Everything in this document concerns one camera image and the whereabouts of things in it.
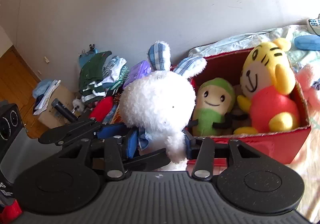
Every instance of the cardboard box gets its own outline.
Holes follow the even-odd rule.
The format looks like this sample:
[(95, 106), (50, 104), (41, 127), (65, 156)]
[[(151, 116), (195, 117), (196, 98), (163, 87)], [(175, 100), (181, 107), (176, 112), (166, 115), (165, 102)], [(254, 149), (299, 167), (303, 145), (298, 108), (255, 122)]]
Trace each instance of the cardboard box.
[[(207, 66), (202, 73), (194, 77), (197, 92), (204, 82), (221, 77), (229, 81), (233, 86), (240, 84), (240, 74), (245, 59), (251, 49), (223, 53), (207, 57)], [(291, 163), (299, 152), (311, 127), (308, 119), (308, 106), (303, 97), (300, 85), (297, 82), (295, 88), (290, 94), (298, 106), (300, 113), (301, 127), (292, 131), (277, 133), (260, 133), (257, 135), (229, 135), (229, 136), (211, 136), (216, 143), (227, 143), (229, 139), (241, 139), (255, 149), (265, 153), (273, 159), (283, 164)], [(226, 165), (225, 159), (215, 159), (215, 165)]]
[(38, 120), (49, 128), (55, 128), (68, 123), (64, 116), (62, 116), (51, 103), (57, 98), (70, 111), (73, 109), (72, 101), (75, 95), (69, 91), (65, 86), (60, 84), (52, 93), (47, 109), (40, 114)]

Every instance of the tiger head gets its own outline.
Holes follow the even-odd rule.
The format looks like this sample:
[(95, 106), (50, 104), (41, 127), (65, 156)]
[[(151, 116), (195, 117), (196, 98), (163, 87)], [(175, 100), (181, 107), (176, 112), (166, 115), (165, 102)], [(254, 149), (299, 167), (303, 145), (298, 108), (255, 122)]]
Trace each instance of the tiger head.
[(280, 64), (290, 69), (285, 54), (290, 48), (289, 41), (285, 38), (278, 38), (272, 42), (259, 44), (249, 53), (240, 76), (241, 89), (246, 97), (252, 99), (258, 91), (271, 85), (277, 85), (276, 66)]

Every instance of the stuffed toy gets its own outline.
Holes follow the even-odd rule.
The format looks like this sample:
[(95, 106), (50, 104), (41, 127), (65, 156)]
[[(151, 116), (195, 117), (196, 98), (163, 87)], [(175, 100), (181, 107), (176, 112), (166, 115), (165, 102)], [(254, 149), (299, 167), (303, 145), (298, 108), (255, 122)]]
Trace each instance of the stuffed toy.
[(148, 51), (153, 72), (125, 87), (119, 109), (128, 127), (139, 128), (140, 155), (166, 148), (171, 162), (164, 171), (187, 166), (183, 128), (188, 124), (196, 95), (188, 78), (206, 66), (202, 57), (185, 58), (170, 71), (170, 48), (156, 42)]
[(239, 107), (250, 114), (252, 127), (241, 127), (234, 134), (290, 131), (299, 126), (297, 105), (288, 95), (295, 76), (285, 54), (291, 43), (285, 38), (261, 43), (244, 62), (240, 85), (244, 95)]
[(221, 135), (224, 125), (219, 127), (217, 123), (228, 122), (225, 114), (231, 111), (235, 99), (234, 89), (225, 79), (215, 78), (203, 83), (198, 90), (196, 107), (192, 116), (193, 121), (197, 120), (196, 126), (192, 128), (193, 135)]
[(308, 63), (297, 74), (305, 99), (308, 101), (310, 112), (320, 111), (320, 63)]

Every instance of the yellow foot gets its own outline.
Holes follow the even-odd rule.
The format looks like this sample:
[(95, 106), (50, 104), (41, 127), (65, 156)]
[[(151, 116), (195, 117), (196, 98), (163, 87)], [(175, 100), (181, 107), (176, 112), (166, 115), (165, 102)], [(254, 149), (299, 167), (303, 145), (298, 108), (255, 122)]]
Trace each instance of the yellow foot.
[(275, 115), (269, 122), (269, 129), (272, 132), (289, 131), (298, 126), (298, 120), (289, 112), (279, 113)]
[(258, 131), (254, 127), (239, 127), (233, 132), (233, 134), (258, 134)]

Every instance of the white plush rabbit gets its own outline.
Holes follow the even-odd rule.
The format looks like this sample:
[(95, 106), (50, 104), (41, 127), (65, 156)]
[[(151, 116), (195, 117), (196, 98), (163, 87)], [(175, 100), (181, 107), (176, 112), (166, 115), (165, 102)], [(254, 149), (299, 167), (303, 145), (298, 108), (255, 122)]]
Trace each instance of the white plush rabbit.
[(195, 91), (188, 78), (206, 66), (202, 57), (185, 58), (170, 71), (170, 48), (156, 42), (148, 51), (154, 69), (123, 91), (120, 114), (128, 127), (139, 127), (140, 154), (166, 148), (171, 162), (163, 171), (183, 171), (187, 166), (185, 137), (182, 132), (195, 106)]

